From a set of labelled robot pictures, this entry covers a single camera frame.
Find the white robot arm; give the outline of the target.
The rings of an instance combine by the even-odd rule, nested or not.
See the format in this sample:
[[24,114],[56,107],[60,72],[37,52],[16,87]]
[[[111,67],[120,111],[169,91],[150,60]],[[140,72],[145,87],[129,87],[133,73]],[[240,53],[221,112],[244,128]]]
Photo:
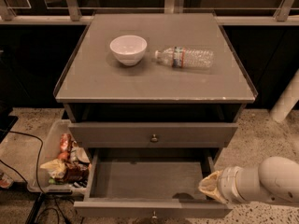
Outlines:
[[245,113],[201,192],[220,203],[299,204],[298,87],[294,76],[270,111]]

